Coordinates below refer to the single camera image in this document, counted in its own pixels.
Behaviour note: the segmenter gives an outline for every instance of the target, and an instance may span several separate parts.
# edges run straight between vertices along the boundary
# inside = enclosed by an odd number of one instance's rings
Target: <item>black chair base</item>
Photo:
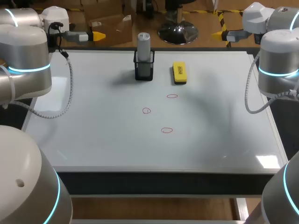
[[[168,21],[158,30],[159,37],[171,44],[188,44],[195,41],[199,35],[198,29],[189,22],[179,24]]]

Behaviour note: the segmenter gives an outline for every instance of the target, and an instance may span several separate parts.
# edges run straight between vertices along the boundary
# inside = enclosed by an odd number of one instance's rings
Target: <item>red circle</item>
[[[147,107],[145,107],[145,108],[142,109],[142,113],[144,113],[144,114],[148,114],[150,112],[151,112],[151,110],[149,108],[147,108]]]
[[[177,98],[177,94],[169,94],[167,95],[167,98]]]
[[[168,134],[168,133],[173,132],[173,129],[171,127],[164,127],[161,129],[161,132]]]

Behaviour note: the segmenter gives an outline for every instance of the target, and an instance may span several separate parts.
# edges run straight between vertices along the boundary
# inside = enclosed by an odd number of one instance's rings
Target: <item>white table surface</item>
[[[28,113],[23,127],[58,172],[264,174],[287,162],[270,109],[255,115],[245,109],[253,60],[246,52],[156,51],[151,82],[135,80],[132,51],[68,53],[74,70],[69,111],[57,119]],[[187,84],[173,84],[174,61],[186,63]],[[35,104],[45,114],[57,114],[69,97],[69,68],[59,53],[51,72],[52,90]],[[257,109],[266,98],[254,73],[249,106]],[[164,127],[173,131],[163,133]]]

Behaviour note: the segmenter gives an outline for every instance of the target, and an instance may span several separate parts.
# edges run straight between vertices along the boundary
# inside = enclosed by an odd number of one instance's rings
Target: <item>yellow and black tape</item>
[[[217,12],[217,15],[218,15],[218,19],[219,19],[222,31],[223,31],[223,33],[226,33],[228,31],[228,29],[226,28],[226,25],[224,23],[223,12]],[[232,45],[230,44],[229,41],[225,41],[225,45],[227,48],[232,47]]]
[[[193,10],[193,11],[183,11],[183,14],[191,14],[191,13],[194,13],[194,14],[200,14],[200,13],[212,13],[212,14],[218,14],[219,12],[221,13],[239,13],[241,15],[243,15],[243,11],[244,10],[216,10],[216,11],[211,11],[211,10]],[[159,12],[156,12],[156,13],[162,13],[162,14],[165,14],[166,11],[159,11]]]

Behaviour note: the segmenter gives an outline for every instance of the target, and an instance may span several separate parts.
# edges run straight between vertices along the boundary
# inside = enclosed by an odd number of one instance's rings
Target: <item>black mesh pen holder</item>
[[[134,53],[135,79],[142,81],[153,80],[155,52],[150,52],[149,62],[139,62],[137,50]]]

